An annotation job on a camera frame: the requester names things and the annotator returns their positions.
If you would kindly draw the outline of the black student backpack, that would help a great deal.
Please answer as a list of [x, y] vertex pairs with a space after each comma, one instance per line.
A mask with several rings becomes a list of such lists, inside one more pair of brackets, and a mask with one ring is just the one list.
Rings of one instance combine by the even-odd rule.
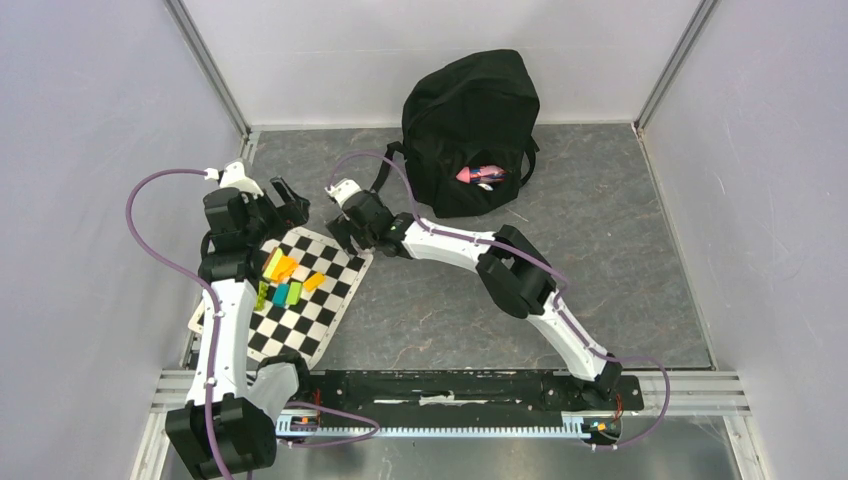
[[[470, 54], [419, 80], [402, 110], [401, 154], [416, 201], [438, 218], [487, 214], [515, 200], [536, 167], [533, 129], [540, 100], [521, 54], [497, 49]], [[495, 165], [503, 182], [466, 184], [464, 167]]]

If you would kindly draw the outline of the pink capped pencil tube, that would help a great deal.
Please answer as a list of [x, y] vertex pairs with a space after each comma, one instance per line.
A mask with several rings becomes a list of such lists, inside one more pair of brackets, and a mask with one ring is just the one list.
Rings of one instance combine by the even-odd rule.
[[466, 184], [491, 185], [503, 182], [507, 171], [495, 165], [464, 167], [455, 176], [456, 180]]

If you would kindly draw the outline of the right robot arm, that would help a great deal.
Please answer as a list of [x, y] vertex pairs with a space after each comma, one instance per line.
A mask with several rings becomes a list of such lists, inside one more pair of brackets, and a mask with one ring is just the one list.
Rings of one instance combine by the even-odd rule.
[[326, 193], [341, 210], [327, 228], [349, 254], [380, 251], [475, 273], [502, 312], [528, 321], [554, 347], [585, 405], [602, 408], [617, 396], [621, 365], [570, 311], [552, 267], [516, 228], [473, 232], [393, 214], [376, 193], [350, 180]]

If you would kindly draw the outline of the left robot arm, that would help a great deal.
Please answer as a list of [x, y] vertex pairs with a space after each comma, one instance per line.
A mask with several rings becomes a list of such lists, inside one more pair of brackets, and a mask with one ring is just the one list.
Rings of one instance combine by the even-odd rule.
[[270, 467], [276, 422], [287, 404], [306, 405], [314, 381], [298, 354], [261, 361], [248, 379], [249, 327], [258, 298], [260, 247], [293, 224], [252, 179], [222, 177], [203, 199], [209, 230], [201, 248], [203, 284], [200, 357], [183, 407], [165, 431], [195, 479], [228, 478]]

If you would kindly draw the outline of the orange toy block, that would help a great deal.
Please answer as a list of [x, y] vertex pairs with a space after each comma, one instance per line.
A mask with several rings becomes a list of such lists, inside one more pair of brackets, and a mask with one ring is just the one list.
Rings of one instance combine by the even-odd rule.
[[297, 270], [299, 264], [293, 258], [282, 256], [271, 271], [270, 280], [273, 283], [284, 283]]

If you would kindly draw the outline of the yellow toy block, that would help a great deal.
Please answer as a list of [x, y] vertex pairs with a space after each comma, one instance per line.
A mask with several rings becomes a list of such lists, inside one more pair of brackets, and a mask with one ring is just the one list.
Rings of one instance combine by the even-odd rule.
[[315, 291], [318, 287], [320, 287], [326, 281], [326, 276], [323, 273], [315, 272], [309, 278], [307, 278], [303, 283], [303, 288], [308, 292]]

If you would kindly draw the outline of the teal toy block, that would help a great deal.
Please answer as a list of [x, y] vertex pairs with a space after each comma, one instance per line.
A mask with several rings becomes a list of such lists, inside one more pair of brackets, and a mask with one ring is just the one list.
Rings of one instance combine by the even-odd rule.
[[287, 305], [289, 289], [289, 284], [279, 284], [271, 297], [272, 304], [276, 307], [285, 308]]

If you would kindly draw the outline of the green toy block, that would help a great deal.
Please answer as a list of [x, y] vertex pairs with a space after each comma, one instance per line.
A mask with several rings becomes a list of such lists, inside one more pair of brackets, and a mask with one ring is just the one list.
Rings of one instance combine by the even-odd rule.
[[297, 305], [301, 299], [303, 284], [301, 282], [292, 281], [288, 284], [288, 292], [285, 298], [286, 306]]

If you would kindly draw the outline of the checkered chess board mat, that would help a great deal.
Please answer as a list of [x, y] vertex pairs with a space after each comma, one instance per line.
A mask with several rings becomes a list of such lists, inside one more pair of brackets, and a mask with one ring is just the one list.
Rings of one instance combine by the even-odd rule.
[[280, 306], [272, 303], [277, 285], [270, 284], [263, 308], [250, 320], [247, 357], [260, 361], [296, 351], [312, 368], [326, 353], [373, 255], [350, 256], [334, 239], [303, 227], [261, 248], [264, 257], [275, 249], [298, 263], [288, 283], [305, 282], [318, 273], [324, 281], [312, 291], [303, 289], [297, 304]]

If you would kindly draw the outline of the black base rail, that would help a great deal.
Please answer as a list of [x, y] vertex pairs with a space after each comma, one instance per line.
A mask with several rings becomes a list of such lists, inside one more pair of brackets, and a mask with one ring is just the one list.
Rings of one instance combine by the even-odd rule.
[[383, 429], [554, 427], [562, 414], [641, 411], [637, 377], [596, 385], [557, 370], [325, 370], [293, 369], [271, 379], [257, 374], [262, 406], [308, 402], [344, 412], [321, 413], [322, 427]]

